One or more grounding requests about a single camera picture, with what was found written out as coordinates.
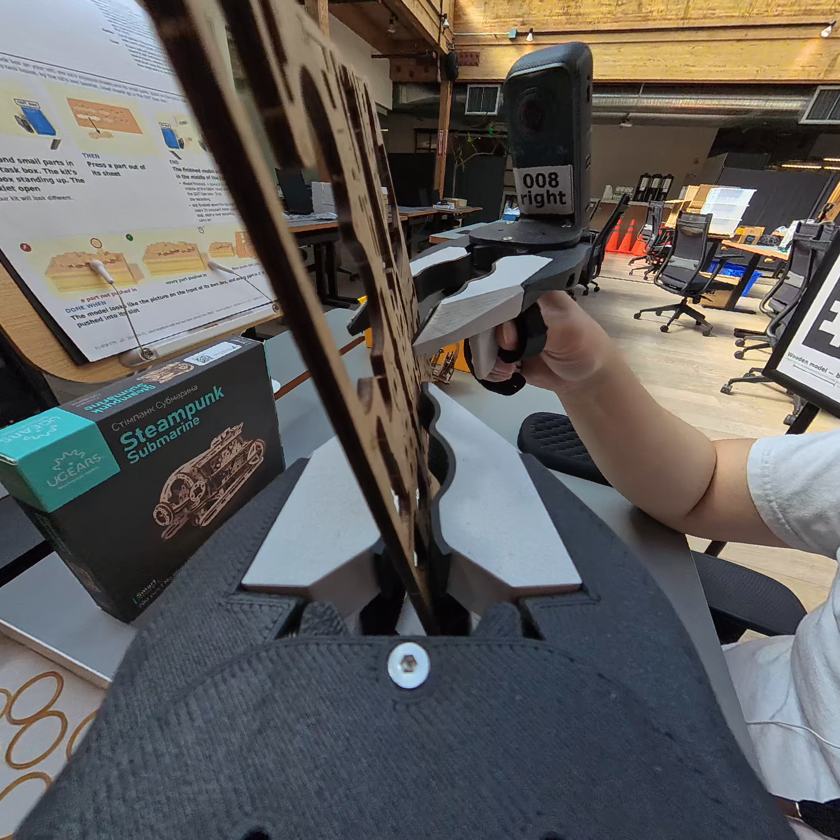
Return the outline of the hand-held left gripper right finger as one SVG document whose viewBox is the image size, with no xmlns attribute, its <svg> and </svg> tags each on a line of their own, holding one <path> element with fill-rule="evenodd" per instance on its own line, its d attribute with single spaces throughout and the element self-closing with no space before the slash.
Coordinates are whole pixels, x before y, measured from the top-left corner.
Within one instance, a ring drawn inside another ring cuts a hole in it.
<svg viewBox="0 0 840 840">
<path fill-rule="evenodd" d="M 439 632 L 465 636 L 494 605 L 580 595 L 583 580 L 517 448 L 425 384 L 420 417 L 430 479 L 429 584 Z"/>
</svg>

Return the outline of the person's right forearm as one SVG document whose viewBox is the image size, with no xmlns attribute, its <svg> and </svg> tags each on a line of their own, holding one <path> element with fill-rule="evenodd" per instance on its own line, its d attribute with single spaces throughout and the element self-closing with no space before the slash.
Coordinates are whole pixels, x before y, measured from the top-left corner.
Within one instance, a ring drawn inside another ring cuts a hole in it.
<svg viewBox="0 0 840 840">
<path fill-rule="evenodd" d="M 621 360 L 558 395 L 604 477 L 641 511 L 696 538 L 784 546 L 749 488 L 754 440 L 709 439 L 659 405 Z"/>
</svg>

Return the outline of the black office chair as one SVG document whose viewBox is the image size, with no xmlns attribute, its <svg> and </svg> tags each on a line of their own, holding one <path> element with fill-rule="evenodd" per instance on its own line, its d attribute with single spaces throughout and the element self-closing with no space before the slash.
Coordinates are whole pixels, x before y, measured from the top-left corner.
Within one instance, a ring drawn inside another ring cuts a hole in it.
<svg viewBox="0 0 840 840">
<path fill-rule="evenodd" d="M 785 300 L 782 308 L 773 310 L 773 317 L 764 332 L 771 352 L 802 298 L 813 271 L 819 266 L 822 257 L 834 242 L 838 242 L 838 226 L 832 223 L 819 225 L 813 234 L 803 232 L 802 227 L 797 228 L 792 239 L 790 264 L 779 286 L 780 289 L 791 286 L 793 292 Z M 752 368 L 746 374 L 730 379 L 721 387 L 721 393 L 729 395 L 732 393 L 732 387 L 741 383 L 773 383 L 764 374 L 765 365 L 761 368 Z"/>
<path fill-rule="evenodd" d="M 668 332 L 680 317 L 687 316 L 704 337 L 711 335 L 711 324 L 692 304 L 700 304 L 714 278 L 711 273 L 702 270 L 707 260 L 712 218 L 711 213 L 681 212 L 678 215 L 671 249 L 654 277 L 654 285 L 677 296 L 679 302 L 641 309 L 633 315 L 635 320 L 650 312 L 658 317 L 664 312 L 671 312 L 669 320 L 659 327 L 662 333 Z"/>
</svg>

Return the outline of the framed black-white marker sign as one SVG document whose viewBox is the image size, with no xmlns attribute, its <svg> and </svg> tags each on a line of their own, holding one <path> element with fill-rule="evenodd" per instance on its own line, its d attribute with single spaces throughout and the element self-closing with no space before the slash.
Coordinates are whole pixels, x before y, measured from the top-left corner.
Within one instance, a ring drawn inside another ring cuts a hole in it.
<svg viewBox="0 0 840 840">
<path fill-rule="evenodd" d="M 834 242 L 813 271 L 774 346 L 765 376 L 839 418 L 839 251 Z"/>
</svg>

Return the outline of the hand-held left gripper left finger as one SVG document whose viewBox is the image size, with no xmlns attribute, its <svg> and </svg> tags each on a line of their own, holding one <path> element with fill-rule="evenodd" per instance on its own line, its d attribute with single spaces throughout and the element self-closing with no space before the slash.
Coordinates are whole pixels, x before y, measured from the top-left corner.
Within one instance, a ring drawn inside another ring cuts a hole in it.
<svg viewBox="0 0 840 840">
<path fill-rule="evenodd" d="M 244 574 L 249 592 L 329 602 L 353 631 L 381 592 L 383 547 L 340 441 L 317 448 Z"/>
</svg>

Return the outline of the laminated instruction sheet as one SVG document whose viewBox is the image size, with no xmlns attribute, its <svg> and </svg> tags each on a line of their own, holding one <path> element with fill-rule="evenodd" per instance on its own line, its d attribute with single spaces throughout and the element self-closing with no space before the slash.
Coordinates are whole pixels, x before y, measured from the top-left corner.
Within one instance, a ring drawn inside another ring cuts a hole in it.
<svg viewBox="0 0 840 840">
<path fill-rule="evenodd" d="M 83 363 L 280 314 L 138 2 L 1 5 L 2 257 Z"/>
</svg>

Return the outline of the white tray with brown rings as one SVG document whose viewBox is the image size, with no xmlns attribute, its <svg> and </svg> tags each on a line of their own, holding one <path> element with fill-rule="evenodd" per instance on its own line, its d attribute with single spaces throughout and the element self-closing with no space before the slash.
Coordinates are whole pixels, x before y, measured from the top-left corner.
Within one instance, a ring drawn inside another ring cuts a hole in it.
<svg viewBox="0 0 840 840">
<path fill-rule="evenodd" d="M 11 838 L 80 746 L 106 692 L 1 638 L 1 838 Z"/>
</svg>

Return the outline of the person's right hand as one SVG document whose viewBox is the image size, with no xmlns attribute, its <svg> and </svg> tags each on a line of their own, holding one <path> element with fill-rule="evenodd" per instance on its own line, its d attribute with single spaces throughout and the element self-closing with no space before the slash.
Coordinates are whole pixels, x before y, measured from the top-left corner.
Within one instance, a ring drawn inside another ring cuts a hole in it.
<svg viewBox="0 0 840 840">
<path fill-rule="evenodd" d="M 604 388 L 627 372 L 606 332 L 566 292 L 547 292 L 538 304 L 547 328 L 542 351 L 515 363 L 497 358 L 486 382 L 520 373 L 526 383 L 564 398 Z"/>
</svg>

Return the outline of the black model kit box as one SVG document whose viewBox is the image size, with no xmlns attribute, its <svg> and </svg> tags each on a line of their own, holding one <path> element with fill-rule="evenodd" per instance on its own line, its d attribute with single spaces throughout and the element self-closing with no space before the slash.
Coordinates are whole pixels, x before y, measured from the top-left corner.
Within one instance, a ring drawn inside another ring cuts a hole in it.
<svg viewBox="0 0 840 840">
<path fill-rule="evenodd" d="M 264 345 L 240 337 L 1 433 L 3 486 L 122 623 L 285 467 Z"/>
</svg>

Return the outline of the stack of clear plastic bins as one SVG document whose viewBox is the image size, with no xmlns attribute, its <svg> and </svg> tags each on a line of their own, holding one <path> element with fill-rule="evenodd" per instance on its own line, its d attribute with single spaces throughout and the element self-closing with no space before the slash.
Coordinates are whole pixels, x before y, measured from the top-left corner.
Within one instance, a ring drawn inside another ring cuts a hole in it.
<svg viewBox="0 0 840 840">
<path fill-rule="evenodd" d="M 710 217 L 708 234 L 729 238 L 736 233 L 756 190 L 713 185 L 702 201 L 700 215 Z"/>
</svg>

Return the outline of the laser-cut wooden parts sheet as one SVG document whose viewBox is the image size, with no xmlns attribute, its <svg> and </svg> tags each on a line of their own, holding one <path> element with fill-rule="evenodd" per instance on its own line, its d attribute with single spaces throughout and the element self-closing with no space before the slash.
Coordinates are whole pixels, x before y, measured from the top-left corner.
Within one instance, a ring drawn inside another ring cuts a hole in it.
<svg viewBox="0 0 840 840">
<path fill-rule="evenodd" d="M 433 534 L 443 449 L 375 97 L 297 2 L 142 2 L 423 627 L 467 634 Z M 276 168 L 321 162 L 366 296 L 372 375 L 351 382 L 303 267 Z"/>
</svg>

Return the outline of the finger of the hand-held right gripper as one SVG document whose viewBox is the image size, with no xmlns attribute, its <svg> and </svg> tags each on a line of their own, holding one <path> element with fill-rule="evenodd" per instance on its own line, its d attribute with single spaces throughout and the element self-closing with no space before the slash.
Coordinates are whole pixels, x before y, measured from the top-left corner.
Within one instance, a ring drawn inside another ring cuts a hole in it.
<svg viewBox="0 0 840 840">
<path fill-rule="evenodd" d="M 490 283 L 481 278 L 491 273 L 498 256 L 497 245 L 448 245 L 414 259 L 410 268 L 418 316 L 428 317 L 449 298 L 455 302 L 444 305 L 446 314 L 476 317 L 480 308 L 494 306 L 499 293 L 490 290 Z"/>
<path fill-rule="evenodd" d="M 472 360 L 494 361 L 499 351 L 496 327 L 521 313 L 523 284 L 550 263 L 550 258 L 537 255 L 506 256 L 488 275 L 444 297 L 432 307 L 415 337 L 415 355 L 434 354 L 451 343 L 468 340 Z"/>
</svg>

